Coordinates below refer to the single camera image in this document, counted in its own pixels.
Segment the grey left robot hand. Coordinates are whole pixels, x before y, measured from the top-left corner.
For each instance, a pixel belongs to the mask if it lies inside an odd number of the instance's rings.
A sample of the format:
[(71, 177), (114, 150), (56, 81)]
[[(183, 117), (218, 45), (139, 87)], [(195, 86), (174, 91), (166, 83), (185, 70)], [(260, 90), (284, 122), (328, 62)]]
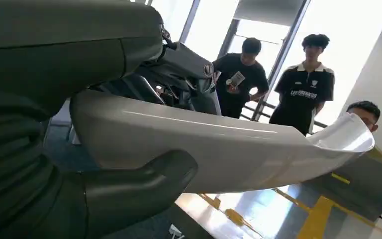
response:
[(69, 173), (43, 151), (43, 123), (67, 98), (157, 61), (200, 79), (213, 72), (169, 42), (151, 6), (0, 0), (0, 239), (99, 238), (163, 212), (184, 192), (198, 169), (184, 150), (137, 169)]

